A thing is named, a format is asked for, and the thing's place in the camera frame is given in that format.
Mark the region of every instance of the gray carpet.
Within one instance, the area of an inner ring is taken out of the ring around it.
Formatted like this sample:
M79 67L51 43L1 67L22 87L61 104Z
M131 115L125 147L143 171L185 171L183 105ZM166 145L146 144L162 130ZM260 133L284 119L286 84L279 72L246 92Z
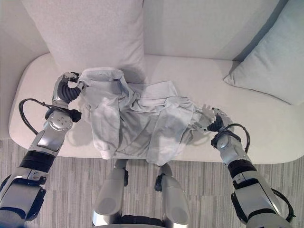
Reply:
M19 166L26 150L12 140L0 140L1 179ZM98 189L114 161L56 158L45 188L47 194L39 216L29 228L86 228ZM231 178L222 163L171 161L173 176L184 188L193 228L244 228L235 215L230 195ZM304 227L304 157L285 164L258 165L275 188L294 207L294 228ZM161 194L153 190L158 168L145 161L128 161L129 185L124 192L123 213L161 218ZM282 202L284 214L287 208Z

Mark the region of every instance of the robot forearm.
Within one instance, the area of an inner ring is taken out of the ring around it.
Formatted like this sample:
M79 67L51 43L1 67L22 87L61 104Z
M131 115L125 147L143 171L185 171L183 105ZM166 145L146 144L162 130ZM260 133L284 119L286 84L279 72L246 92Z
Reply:
M22 227L39 213L46 194L41 185L47 180L67 131L81 117L76 110L67 109L68 103L80 93L78 87L74 90L66 87L72 78L76 82L78 75L66 73L58 79L52 103L55 108L48 110L43 130L36 135L20 166L0 187L0 227ZM65 96L63 89L69 89Z
M247 228L291 228L281 217L277 197L242 149L240 138L223 127L218 132L212 143L233 179L235 192L231 200L239 219Z

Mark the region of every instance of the white sofa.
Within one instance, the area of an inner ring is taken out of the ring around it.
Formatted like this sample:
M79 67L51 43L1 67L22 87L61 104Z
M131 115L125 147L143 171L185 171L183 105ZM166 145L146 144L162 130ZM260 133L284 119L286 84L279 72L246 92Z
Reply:
M200 106L218 107L234 122L243 124L251 135L249 154L254 163L288 162L304 155L301 147L304 104L293 106L269 95L232 87L222 78L268 31L285 3L285 0L144 1L145 73L150 83L171 80L180 95L190 97ZM40 56L47 52L45 44L21 3L5 0L2 6L20 14L15 23L10 21L16 18L6 16L9 23L2 23L1 30L7 36L1 39L1 46L12 45L13 36L27 48L17 48L13 53L1 50L1 62L8 61L7 53L10 53L10 64L2 63L0 67L1 135L7 137L9 129L10 137L28 148L34 134L21 121L18 102L27 97L50 102L54 82L62 72L56 68L51 54ZM25 59L29 62L35 57L38 58L27 66L15 92ZM77 108L78 101L71 107ZM25 109L37 129L42 127L45 111L35 104L27 104ZM221 161L210 145L212 136L212 133L196 135L175 159ZM81 121L73 126L59 156L100 157L88 124Z

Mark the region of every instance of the black cable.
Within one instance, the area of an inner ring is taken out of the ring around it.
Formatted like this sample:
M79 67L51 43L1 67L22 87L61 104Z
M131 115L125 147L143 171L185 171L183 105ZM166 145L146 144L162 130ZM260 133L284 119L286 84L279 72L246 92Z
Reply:
M45 104L44 102L40 102L40 101L38 101L38 100L36 100L36 99L33 99L33 98L27 98L27 99L24 99L24 100L22 100L22 101L20 101L19 102L19 113L20 113L20 116L21 116L21 119L22 119L22 121L24 122L24 124L35 134L35 135L37 135L38 134L38 132L35 130L35 128L33 128L33 126L29 123L29 121L27 120L27 118L25 117L25 115L24 115L24 112L23 112L23 105L27 102L27 101L34 101L34 102L36 102L36 103L38 103L39 105L41 105L41 106L44 106L44 107L47 107L47 108L55 108L55 109L57 109L57 110L60 110L60 111L62 111L62 112L64 112L64 113L67 113L67 114L69 114L64 108L60 108L60 107L57 107L57 106L55 106L55 105L51 105L51 104Z
M247 131L247 129L244 126L242 126L242 125L240 125L238 123L233 123L233 124L228 125L227 127L225 127L221 131L225 131L228 128L233 127L233 126L241 127L245 131L246 139L247 139L247 143L246 143L246 147L245 147L245 152L248 153L248 149L249 149L249 146L250 146L250 135L249 135L249 132Z
M295 217L295 214L294 214L294 209L293 207L291 206L291 204L289 203L288 199L282 194L280 193L278 190L275 190L275 189L271 189L273 191L273 193L275 195L277 195L278 197L280 197L282 200L285 201L285 203L288 205L288 216L286 218L286 220L288 222L291 222L291 220Z

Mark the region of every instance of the crumpled fabric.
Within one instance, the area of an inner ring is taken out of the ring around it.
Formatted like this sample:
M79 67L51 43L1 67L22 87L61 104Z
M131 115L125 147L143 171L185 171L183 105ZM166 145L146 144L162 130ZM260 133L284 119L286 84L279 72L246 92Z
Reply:
M127 83L121 70L110 67L87 69L79 81L87 85L81 112L103 159L124 154L164 165L192 139L202 115L171 81Z

